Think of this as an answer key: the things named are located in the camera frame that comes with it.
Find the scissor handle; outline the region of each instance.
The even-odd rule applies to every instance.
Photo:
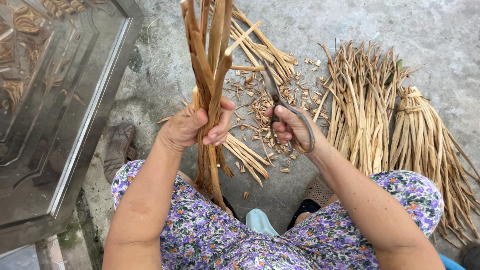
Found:
[[[289,109],[292,113],[296,114],[297,116],[299,116],[303,120],[303,122],[305,123],[305,125],[308,128],[308,132],[309,132],[309,135],[310,135],[310,148],[308,150],[302,148],[301,143],[298,141],[298,139],[295,137],[295,135],[293,135],[293,137],[295,138],[295,142],[297,143],[297,146],[299,147],[300,151],[302,151],[304,153],[310,153],[313,149],[313,145],[315,143],[315,140],[314,140],[314,137],[313,137],[312,127],[310,126],[310,123],[308,123],[308,120],[305,118],[305,116],[301,112],[299,112],[299,111],[295,110],[294,108],[290,107],[288,104],[285,104],[283,102],[279,102],[278,104],[275,104],[275,106],[283,106],[283,107]],[[275,115],[275,107],[273,108],[273,112],[274,113],[272,114],[272,120],[271,120],[271,123],[270,123],[270,130],[272,132],[274,132],[273,122],[280,122],[281,121]],[[290,141],[288,141],[288,154],[291,154],[292,151],[293,151],[293,149],[292,149],[291,143],[290,143]]]

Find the floral pants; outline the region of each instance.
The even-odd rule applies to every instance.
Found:
[[[143,160],[125,164],[112,184],[115,209]],[[388,191],[428,237],[443,212],[432,181],[415,172],[369,176]],[[160,235],[164,269],[379,269],[372,245],[340,201],[282,236],[257,234],[198,193],[179,175]]]

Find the woman's right hand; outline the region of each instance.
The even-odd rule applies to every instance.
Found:
[[[318,126],[313,122],[310,118],[310,115],[307,115],[305,111],[299,110],[297,108],[293,108],[294,110],[299,111],[302,113],[307,121],[310,124],[310,127],[313,131],[313,138],[314,138],[314,149],[318,148],[320,145],[327,143],[325,136],[322,134]],[[273,106],[270,106],[267,111],[267,116],[272,116]],[[303,154],[302,151],[298,148],[293,136],[297,138],[300,142],[303,149],[310,148],[310,133],[308,131],[308,127],[305,125],[305,122],[300,118],[298,115],[292,113],[289,109],[283,106],[276,106],[275,107],[275,115],[278,116],[282,122],[274,122],[273,129],[275,129],[275,133],[277,135],[277,141],[281,144],[286,144],[287,141],[291,140],[292,146],[294,149]]]

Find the decorative door panel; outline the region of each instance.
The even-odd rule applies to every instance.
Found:
[[[0,253],[65,229],[142,22],[133,0],[0,0]]]

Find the scissors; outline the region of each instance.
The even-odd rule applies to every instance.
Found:
[[[310,133],[310,148],[309,149],[302,148],[300,142],[295,137],[295,135],[293,135],[293,137],[295,138],[295,142],[297,143],[297,146],[299,147],[300,151],[302,151],[304,153],[311,152],[311,150],[313,149],[313,144],[314,144],[315,141],[313,139],[313,131],[312,131],[312,128],[310,127],[310,124],[308,123],[308,120],[305,118],[305,116],[301,112],[295,110],[294,108],[290,107],[288,104],[285,104],[282,101],[282,98],[280,96],[280,92],[278,91],[278,88],[276,86],[274,77],[272,75],[272,71],[270,70],[270,66],[263,59],[260,59],[260,62],[265,67],[265,70],[260,71],[260,72],[262,73],[262,76],[264,78],[266,91],[267,91],[268,95],[270,96],[270,98],[273,100],[272,119],[270,120],[270,132],[272,132],[272,134],[275,134],[275,131],[273,129],[273,123],[274,122],[282,122],[282,120],[278,116],[275,115],[275,107],[276,106],[283,106],[283,107],[287,108],[288,110],[290,110],[292,113],[298,115],[303,120],[305,125],[307,126],[308,132]],[[290,141],[288,141],[288,154],[291,154],[292,151],[293,151],[292,145],[291,145]]]

